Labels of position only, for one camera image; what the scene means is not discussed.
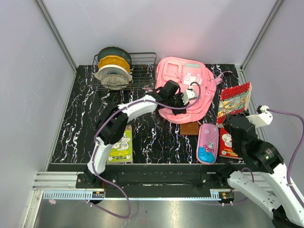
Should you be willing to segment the pink student backpack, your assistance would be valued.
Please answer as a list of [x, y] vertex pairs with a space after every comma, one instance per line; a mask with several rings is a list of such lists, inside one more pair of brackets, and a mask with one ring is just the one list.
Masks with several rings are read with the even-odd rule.
[[164, 86], [167, 81], [172, 80], [179, 84], [180, 91], [184, 92], [189, 88], [190, 83], [194, 84], [193, 90], [197, 93], [201, 89], [201, 95], [198, 102], [187, 108], [185, 114], [174, 114], [171, 109], [159, 109], [161, 117], [175, 124], [186, 124], [196, 122], [202, 119], [214, 98], [217, 86], [222, 82], [224, 74], [230, 71], [224, 71], [219, 76], [214, 76], [213, 73], [201, 62], [187, 60], [178, 57], [165, 57], [157, 65], [155, 88]]

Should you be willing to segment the red treehouse paperback book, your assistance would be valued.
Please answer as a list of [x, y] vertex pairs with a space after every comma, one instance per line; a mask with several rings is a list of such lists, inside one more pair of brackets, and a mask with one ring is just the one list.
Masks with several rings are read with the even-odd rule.
[[219, 100], [216, 126], [223, 127], [227, 114], [239, 114], [247, 110], [251, 92], [250, 82], [223, 89]]

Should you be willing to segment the green paperback book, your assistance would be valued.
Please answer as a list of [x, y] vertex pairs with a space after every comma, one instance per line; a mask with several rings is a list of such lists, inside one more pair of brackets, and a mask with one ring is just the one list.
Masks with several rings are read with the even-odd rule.
[[132, 163], [133, 162], [133, 135], [132, 126], [125, 127], [122, 138], [112, 146], [107, 163]]

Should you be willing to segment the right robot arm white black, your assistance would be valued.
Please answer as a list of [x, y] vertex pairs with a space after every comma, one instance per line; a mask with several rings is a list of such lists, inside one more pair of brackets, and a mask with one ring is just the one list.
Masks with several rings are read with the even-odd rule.
[[273, 193], [248, 180], [231, 164], [217, 171], [216, 184], [240, 191], [272, 219], [276, 228], [302, 228], [304, 197], [291, 183], [290, 172], [277, 148], [258, 138], [257, 123], [250, 122], [247, 116], [229, 115], [223, 126], [232, 137], [233, 151], [268, 183]]

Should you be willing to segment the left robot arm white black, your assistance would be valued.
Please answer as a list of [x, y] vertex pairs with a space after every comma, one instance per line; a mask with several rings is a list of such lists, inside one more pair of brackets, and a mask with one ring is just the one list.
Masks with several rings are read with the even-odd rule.
[[86, 183], [92, 188], [98, 188], [102, 184], [101, 173], [105, 170], [110, 151], [123, 137], [125, 127], [131, 120], [165, 107], [174, 114], [185, 113], [190, 100], [196, 98], [197, 93], [192, 85], [182, 92], [179, 84], [170, 80], [136, 101], [121, 105], [108, 104], [97, 125], [94, 151], [84, 171]]

